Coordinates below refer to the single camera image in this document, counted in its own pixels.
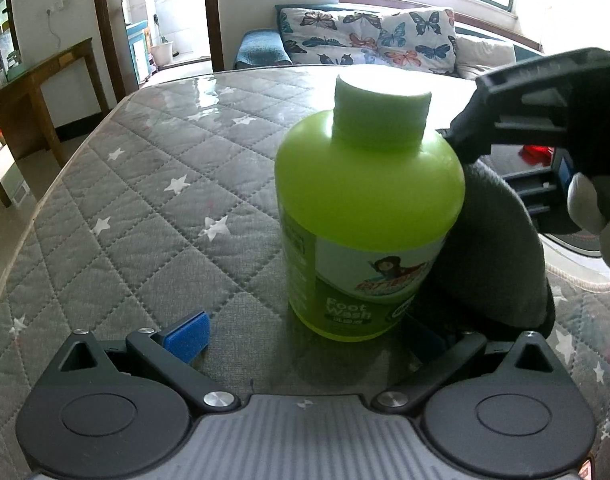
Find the white gloved right hand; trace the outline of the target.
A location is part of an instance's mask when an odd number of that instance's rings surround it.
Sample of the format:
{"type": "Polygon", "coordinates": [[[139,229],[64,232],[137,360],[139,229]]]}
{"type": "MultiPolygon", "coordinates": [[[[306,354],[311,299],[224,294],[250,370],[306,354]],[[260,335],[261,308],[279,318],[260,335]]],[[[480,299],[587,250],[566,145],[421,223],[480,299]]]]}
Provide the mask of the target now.
{"type": "Polygon", "coordinates": [[[567,212],[599,239],[602,259],[610,269],[610,176],[591,180],[581,172],[574,174],[567,190],[567,212]]]}

